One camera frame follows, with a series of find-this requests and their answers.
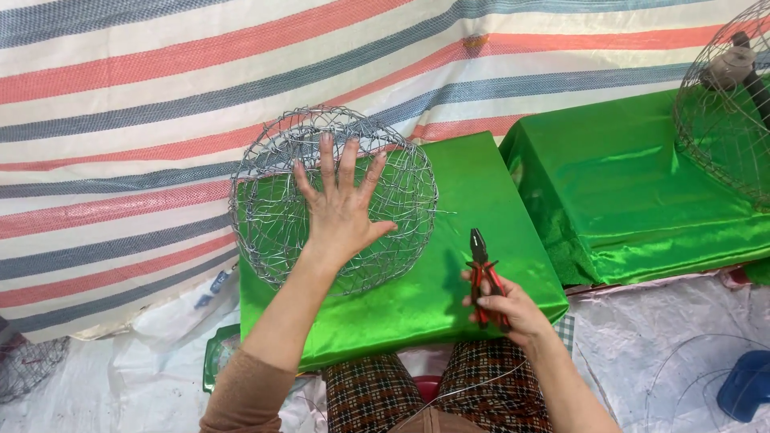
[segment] person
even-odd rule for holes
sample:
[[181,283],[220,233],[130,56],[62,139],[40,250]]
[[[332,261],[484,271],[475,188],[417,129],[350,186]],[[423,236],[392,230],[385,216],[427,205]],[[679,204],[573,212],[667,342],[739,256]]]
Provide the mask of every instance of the person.
[[[309,238],[286,283],[217,378],[200,420],[204,433],[279,431],[278,410],[337,271],[377,238],[397,230],[394,222],[372,222],[368,215],[385,153],[373,158],[355,187],[358,140],[346,141],[337,176],[332,147],[332,136],[322,134],[323,191],[308,183],[302,164],[294,164],[296,184],[310,211]],[[458,277],[467,280],[469,275]],[[505,297],[484,296],[478,303],[506,314],[513,330],[507,338],[456,344],[439,392],[459,391],[518,367],[514,373],[419,411],[424,406],[420,393],[395,354],[343,362],[324,371],[329,432],[619,432],[537,305],[517,284],[503,279],[503,285]],[[482,291],[488,295],[489,286]],[[470,306],[469,297],[463,302]]]

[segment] green cloth-covered box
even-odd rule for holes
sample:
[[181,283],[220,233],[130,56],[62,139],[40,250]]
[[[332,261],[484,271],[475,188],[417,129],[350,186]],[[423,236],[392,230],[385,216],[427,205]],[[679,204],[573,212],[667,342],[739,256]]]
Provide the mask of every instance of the green cloth-covered box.
[[770,256],[770,214],[675,151],[676,90],[524,117],[500,153],[563,284]]
[[[470,229],[484,235],[497,272],[517,281],[551,322],[567,298],[527,215],[492,135],[478,133],[423,147],[439,190],[433,235],[404,276],[358,294],[328,297],[300,362],[308,371],[368,354],[429,343],[499,336],[468,322],[460,280],[470,258]],[[241,335],[245,337],[275,292],[240,261]]]

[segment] red and black pliers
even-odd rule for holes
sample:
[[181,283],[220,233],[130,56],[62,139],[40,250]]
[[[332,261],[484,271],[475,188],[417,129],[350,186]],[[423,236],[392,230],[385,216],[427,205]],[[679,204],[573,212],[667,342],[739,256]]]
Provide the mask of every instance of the red and black pliers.
[[508,323],[508,317],[494,311],[488,311],[479,307],[477,301],[481,297],[481,281],[485,278],[489,281],[492,289],[491,294],[505,296],[500,277],[494,271],[494,265],[497,261],[490,263],[487,255],[487,245],[481,232],[478,229],[470,229],[470,255],[474,261],[466,262],[470,266],[470,302],[476,307],[476,317],[478,318],[479,328],[487,329],[490,319],[497,324],[500,331],[505,334],[511,332],[511,324]]

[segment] sweater sleeve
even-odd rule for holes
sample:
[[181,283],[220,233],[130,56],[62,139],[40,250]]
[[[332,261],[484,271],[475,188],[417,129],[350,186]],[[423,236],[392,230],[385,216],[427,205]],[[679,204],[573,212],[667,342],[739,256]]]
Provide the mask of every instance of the sweater sleeve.
[[294,373],[238,349],[216,377],[200,431],[277,433],[281,426],[278,410],[293,383]]

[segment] wire basket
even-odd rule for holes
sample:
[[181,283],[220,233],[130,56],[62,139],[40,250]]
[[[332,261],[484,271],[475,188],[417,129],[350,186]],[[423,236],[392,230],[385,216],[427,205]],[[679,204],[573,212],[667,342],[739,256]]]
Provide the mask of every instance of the wire basket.
[[767,1],[722,27],[690,66],[677,95],[677,150],[770,211],[770,65]]
[[307,203],[292,173],[296,159],[322,190],[321,132],[334,135],[338,163],[345,141],[360,140],[355,181],[370,161],[387,151],[387,161],[369,205],[372,221],[392,220],[398,231],[375,241],[337,274],[329,295],[351,294],[405,274],[430,239],[438,190],[425,152],[399,133],[345,107],[302,108],[265,125],[233,175],[229,215],[242,257],[257,276],[278,290],[296,263],[309,234]]
[[28,394],[67,355],[69,337],[33,344],[16,334],[0,344],[0,404]]

